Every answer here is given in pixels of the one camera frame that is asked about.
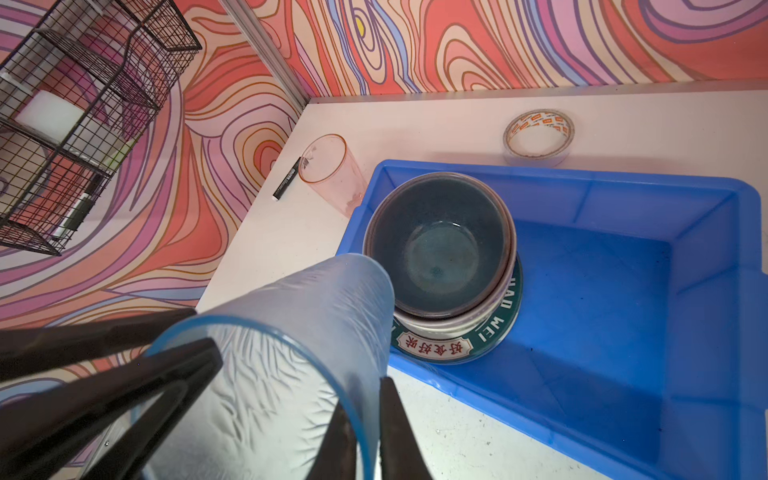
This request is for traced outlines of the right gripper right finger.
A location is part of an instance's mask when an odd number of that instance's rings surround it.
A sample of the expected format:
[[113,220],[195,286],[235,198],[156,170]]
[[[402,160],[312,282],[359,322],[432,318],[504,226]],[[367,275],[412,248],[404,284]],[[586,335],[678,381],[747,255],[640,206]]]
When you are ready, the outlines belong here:
[[432,479],[390,377],[381,379],[379,407],[382,479]]

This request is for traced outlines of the white plate green lettered rim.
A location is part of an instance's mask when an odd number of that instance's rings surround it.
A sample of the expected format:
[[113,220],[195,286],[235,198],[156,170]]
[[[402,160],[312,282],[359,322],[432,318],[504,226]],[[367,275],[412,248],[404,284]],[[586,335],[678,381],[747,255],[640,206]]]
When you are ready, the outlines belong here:
[[448,339],[433,339],[417,334],[399,320],[393,320],[391,346],[411,359],[439,365],[461,364],[488,354],[513,328],[521,309],[523,268],[517,256],[513,275],[500,305],[478,326]]

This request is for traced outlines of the pink translucent cup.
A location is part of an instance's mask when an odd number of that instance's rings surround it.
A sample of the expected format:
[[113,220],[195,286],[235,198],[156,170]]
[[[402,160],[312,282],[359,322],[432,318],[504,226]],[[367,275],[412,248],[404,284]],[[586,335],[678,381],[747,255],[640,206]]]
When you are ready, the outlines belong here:
[[323,135],[302,153],[301,180],[338,212],[349,218],[361,205],[367,181],[346,140],[338,134]]

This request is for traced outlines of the grey purple bowl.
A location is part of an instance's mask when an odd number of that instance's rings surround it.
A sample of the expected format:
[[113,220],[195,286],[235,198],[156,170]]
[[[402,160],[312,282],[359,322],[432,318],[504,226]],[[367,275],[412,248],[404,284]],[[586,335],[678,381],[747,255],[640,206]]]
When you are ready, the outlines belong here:
[[429,319],[425,316],[406,313],[400,307],[395,308],[395,319],[411,332],[420,336],[445,340],[462,336],[480,327],[490,320],[499,309],[509,313],[516,309],[520,298],[520,260],[517,244],[513,243],[510,259],[505,266],[500,282],[492,288],[490,295],[470,310],[451,315],[443,319]]

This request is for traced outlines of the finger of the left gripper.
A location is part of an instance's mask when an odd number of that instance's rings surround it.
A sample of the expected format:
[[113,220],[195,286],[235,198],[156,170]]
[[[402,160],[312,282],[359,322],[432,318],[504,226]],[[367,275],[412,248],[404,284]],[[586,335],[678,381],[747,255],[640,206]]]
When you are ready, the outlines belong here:
[[195,309],[181,308],[81,325],[3,330],[1,380],[149,345],[171,326],[195,315]]
[[90,479],[135,479],[222,368],[204,338],[7,404],[1,409],[1,476],[48,479],[128,411],[147,404]]

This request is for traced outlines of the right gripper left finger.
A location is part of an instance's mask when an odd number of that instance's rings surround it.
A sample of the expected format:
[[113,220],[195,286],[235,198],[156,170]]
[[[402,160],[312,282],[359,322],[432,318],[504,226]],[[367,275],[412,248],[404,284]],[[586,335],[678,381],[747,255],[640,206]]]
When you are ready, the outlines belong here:
[[354,480],[356,464],[356,435],[338,402],[306,480]]

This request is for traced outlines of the dark blue ceramic bowl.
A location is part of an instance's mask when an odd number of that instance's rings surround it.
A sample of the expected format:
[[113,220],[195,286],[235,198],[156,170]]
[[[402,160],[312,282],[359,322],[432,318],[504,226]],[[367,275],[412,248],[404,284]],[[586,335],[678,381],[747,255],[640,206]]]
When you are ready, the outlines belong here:
[[490,304],[514,268],[517,238],[493,189],[436,172],[405,182],[379,204],[363,252],[389,275],[397,312],[436,322]]

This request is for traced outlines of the clear grey plastic cup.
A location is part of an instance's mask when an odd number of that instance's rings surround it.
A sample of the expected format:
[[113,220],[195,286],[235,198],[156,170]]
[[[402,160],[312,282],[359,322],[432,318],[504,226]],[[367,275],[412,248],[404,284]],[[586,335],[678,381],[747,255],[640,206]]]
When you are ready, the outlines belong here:
[[144,476],[303,479],[342,407],[352,474],[372,478],[394,303],[375,260],[342,254],[170,327],[150,355],[210,339],[223,365]]

